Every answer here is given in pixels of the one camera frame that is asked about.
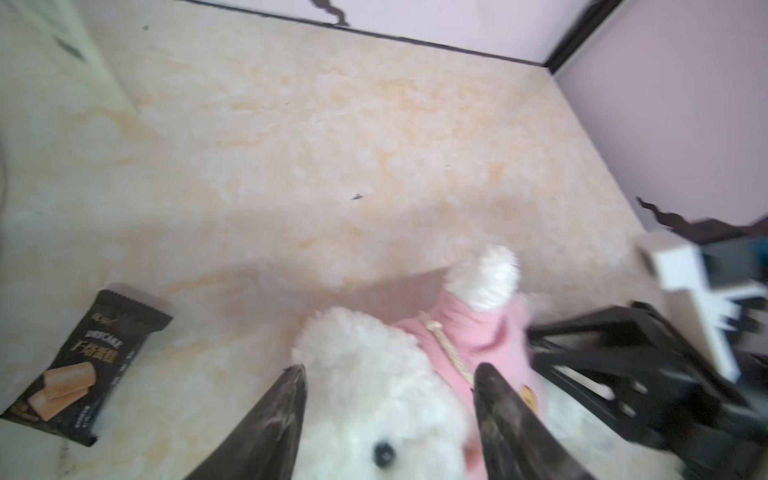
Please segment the pink teddy hoodie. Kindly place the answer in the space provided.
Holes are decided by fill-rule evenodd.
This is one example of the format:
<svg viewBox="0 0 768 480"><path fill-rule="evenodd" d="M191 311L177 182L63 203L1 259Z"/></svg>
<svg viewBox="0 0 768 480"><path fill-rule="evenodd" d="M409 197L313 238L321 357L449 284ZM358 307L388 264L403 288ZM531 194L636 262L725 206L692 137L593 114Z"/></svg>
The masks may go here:
<svg viewBox="0 0 768 480"><path fill-rule="evenodd" d="M443 291L430 311L395 323L415 337L440 381L469 479L486 479L488 473L475 423L471 382L459 369L472 374L482 363L493 365L524 404L543 417L545 394L524 340L530 322L531 315L516 294L500 307L476 311L457 295Z"/></svg>

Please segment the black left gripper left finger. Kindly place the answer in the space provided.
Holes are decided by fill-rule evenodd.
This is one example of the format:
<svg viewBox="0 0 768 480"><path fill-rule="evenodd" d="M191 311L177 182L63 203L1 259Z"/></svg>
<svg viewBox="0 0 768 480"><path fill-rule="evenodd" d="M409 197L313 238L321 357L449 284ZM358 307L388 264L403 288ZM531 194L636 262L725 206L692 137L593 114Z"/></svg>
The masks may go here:
<svg viewBox="0 0 768 480"><path fill-rule="evenodd" d="M186 479L290 479L302 433L307 390L304 366L286 368Z"/></svg>

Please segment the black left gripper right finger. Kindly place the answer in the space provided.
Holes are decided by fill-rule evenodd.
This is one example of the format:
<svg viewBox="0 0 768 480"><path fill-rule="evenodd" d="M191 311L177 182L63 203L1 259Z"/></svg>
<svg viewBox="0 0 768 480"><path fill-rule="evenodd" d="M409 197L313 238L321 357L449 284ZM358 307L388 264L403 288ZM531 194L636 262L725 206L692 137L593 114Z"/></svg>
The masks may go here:
<svg viewBox="0 0 768 480"><path fill-rule="evenodd" d="M490 480L593 480L489 363L476 369L473 401Z"/></svg>

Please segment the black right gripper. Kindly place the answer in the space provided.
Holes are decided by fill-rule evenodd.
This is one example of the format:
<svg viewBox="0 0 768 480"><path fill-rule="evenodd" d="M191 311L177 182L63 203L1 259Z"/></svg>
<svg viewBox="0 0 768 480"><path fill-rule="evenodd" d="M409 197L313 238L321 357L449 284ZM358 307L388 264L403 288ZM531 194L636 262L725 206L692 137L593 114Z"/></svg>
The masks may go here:
<svg viewBox="0 0 768 480"><path fill-rule="evenodd" d="M765 479L767 358L739 353L731 383L696 360L652 305L613 305L564 321L533 325L529 344L543 353L533 369L621 438L667 451L684 479ZM569 368L613 391L606 399L566 375Z"/></svg>

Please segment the white teddy bear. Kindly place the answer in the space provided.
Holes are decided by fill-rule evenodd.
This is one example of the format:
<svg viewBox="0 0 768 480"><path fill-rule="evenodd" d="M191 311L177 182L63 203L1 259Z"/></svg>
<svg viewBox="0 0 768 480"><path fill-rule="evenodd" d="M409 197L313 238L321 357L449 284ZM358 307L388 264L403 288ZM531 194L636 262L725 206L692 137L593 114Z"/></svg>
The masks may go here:
<svg viewBox="0 0 768 480"><path fill-rule="evenodd" d="M309 386L296 477L469 479L440 381L415 337L395 323L430 311L443 291L476 311L516 294L529 326L589 307L580 292L546 283L544 270L492 244L423 244L357 266L342 256L325 267L323 278L345 292L309 317L294 343L292 359L304 365ZM676 477L672 456L622 440L538 376L546 403L540 420L595 477Z"/></svg>

